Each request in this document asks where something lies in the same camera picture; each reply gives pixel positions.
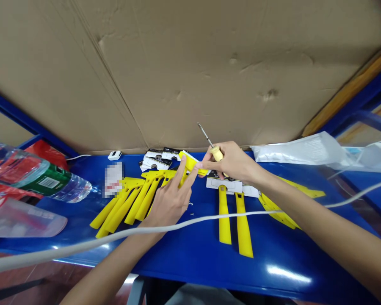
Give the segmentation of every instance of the person's left hand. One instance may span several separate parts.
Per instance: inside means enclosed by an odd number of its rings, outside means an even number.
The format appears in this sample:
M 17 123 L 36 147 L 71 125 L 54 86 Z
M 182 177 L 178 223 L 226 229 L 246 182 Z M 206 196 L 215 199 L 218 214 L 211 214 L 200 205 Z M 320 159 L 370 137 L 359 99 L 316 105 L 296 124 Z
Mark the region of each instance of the person's left hand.
M 198 174 L 195 167 L 188 178 L 179 188 L 183 173 L 185 172 L 186 156 L 182 156 L 181 164 L 175 177 L 165 186 L 160 187 L 155 193 L 152 209 L 146 219 L 142 222 L 143 227 L 163 227 L 174 225 L 188 208 L 189 199 L 192 194 L 192 185 Z

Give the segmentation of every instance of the barcode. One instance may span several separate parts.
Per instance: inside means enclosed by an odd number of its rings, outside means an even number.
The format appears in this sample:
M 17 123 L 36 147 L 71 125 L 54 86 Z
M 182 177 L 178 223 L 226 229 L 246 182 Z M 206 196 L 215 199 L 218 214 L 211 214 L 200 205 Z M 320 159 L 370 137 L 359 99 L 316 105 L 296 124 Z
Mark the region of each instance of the barcode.
M 56 187 L 58 185 L 58 183 L 59 183 L 58 180 L 46 177 L 44 180 L 42 180 L 38 184 L 45 186 L 45 187 L 48 187 L 49 189 L 53 189 L 54 187 Z

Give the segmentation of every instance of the screwdriver shaft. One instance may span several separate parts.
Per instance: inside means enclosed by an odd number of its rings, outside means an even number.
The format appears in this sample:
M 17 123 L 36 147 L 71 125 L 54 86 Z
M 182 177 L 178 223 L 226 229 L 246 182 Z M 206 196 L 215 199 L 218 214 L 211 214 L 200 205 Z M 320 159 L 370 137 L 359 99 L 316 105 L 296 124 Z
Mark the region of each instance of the screwdriver shaft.
M 200 130 L 203 132 L 203 134 L 206 137 L 207 141 L 209 142 L 210 146 L 213 148 L 214 146 L 213 146 L 212 142 L 210 141 L 209 137 L 207 136 L 207 134 L 205 133 L 205 131 L 202 128 L 202 125 L 200 125 L 199 122 L 198 122 L 198 126 L 199 126 Z

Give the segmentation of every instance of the hand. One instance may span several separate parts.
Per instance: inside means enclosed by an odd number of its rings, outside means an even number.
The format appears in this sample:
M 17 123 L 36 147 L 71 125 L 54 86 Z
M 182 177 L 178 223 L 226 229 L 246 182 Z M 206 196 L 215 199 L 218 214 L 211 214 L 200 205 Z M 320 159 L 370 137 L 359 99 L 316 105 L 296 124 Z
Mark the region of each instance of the hand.
M 217 171 L 221 180 L 224 179 L 223 172 L 225 172 L 230 177 L 241 180 L 247 184 L 257 183 L 257 176 L 260 176 L 261 172 L 266 172 L 252 158 L 242 151 L 234 141 L 217 143 L 214 145 L 220 147 L 220 150 L 224 155 L 223 160 L 214 162 L 215 159 L 210 153 L 211 147 L 209 146 L 202 162 L 196 164 L 197 168 L 213 169 Z
M 181 188 L 179 184 L 185 172 L 186 156 L 181 159 L 181 164 L 172 180 L 165 186 L 160 187 L 155 193 L 151 212 L 142 225 L 146 227 L 163 227 L 174 225 L 188 208 L 192 194 L 192 185 L 198 174 L 195 167 L 188 175 Z

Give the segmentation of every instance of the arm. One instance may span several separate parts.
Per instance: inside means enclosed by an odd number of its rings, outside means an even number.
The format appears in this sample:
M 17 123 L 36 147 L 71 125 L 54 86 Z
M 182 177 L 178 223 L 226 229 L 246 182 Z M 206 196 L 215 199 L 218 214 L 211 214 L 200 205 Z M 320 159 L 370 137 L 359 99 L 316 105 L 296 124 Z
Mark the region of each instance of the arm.
M 196 166 L 214 169 L 261 190 L 287 213 L 313 241 L 381 302 L 381 240 L 324 208 L 298 189 L 260 167 L 234 142 L 220 143 L 224 159 L 206 153 Z
M 174 225 L 188 208 L 191 187 L 197 176 L 197 168 L 189 174 L 179 189 L 185 171 L 186 156 L 175 177 L 157 190 L 152 210 L 139 227 Z M 62 300 L 61 305 L 108 304 L 121 288 L 124 280 L 140 258 L 154 246 L 164 233 L 128 236 L 108 257 L 93 268 Z

